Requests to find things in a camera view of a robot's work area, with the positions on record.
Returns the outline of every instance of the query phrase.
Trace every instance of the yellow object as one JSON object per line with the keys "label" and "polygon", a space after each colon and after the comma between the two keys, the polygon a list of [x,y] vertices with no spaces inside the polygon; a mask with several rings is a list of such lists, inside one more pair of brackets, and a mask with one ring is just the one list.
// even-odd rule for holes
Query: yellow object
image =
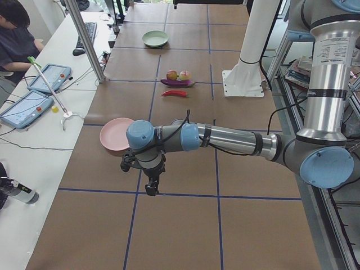
{"label": "yellow object", "polygon": [[52,106],[51,110],[52,110],[53,113],[57,113],[59,111],[59,108],[56,107],[56,106]]}

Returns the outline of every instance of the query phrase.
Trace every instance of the green plate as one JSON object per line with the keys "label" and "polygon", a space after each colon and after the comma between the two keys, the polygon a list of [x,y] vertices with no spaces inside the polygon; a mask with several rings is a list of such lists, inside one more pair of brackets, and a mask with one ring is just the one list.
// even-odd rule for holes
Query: green plate
{"label": "green plate", "polygon": [[169,40],[167,33],[163,31],[150,31],[142,36],[142,41],[149,47],[160,47]]}

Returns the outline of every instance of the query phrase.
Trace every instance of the pink plate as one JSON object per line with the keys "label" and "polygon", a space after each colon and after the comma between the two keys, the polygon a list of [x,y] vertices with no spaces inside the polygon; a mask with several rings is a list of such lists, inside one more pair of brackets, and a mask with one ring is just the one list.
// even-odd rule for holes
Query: pink plate
{"label": "pink plate", "polygon": [[103,147],[113,151],[129,148],[126,130],[132,122],[134,120],[129,118],[116,118],[104,125],[100,131],[100,142]]}

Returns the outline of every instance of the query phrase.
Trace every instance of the black hair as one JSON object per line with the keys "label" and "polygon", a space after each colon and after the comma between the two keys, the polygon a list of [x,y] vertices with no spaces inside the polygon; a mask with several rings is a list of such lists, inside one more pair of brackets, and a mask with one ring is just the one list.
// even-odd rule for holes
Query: black hair
{"label": "black hair", "polygon": [[16,27],[30,25],[29,15],[18,0],[0,0],[0,15]]}

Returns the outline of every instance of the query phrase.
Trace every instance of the blue joint cap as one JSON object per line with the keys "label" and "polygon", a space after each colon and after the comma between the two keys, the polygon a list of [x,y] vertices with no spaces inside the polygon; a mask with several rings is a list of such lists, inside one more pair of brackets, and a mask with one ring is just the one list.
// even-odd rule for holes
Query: blue joint cap
{"label": "blue joint cap", "polygon": [[287,39],[293,42],[314,42],[315,37],[309,32],[287,30]]}
{"label": "blue joint cap", "polygon": [[301,164],[301,178],[319,188],[333,188],[345,182],[354,169],[354,160],[346,149],[338,146],[321,148]]}
{"label": "blue joint cap", "polygon": [[180,133],[181,147],[184,151],[196,150],[200,146],[197,124],[184,124]]}
{"label": "blue joint cap", "polygon": [[154,137],[154,127],[145,120],[133,122],[126,130],[126,137],[132,149],[141,149],[147,146]]}
{"label": "blue joint cap", "polygon": [[332,2],[340,9],[360,14],[360,1],[359,0],[332,0]]}

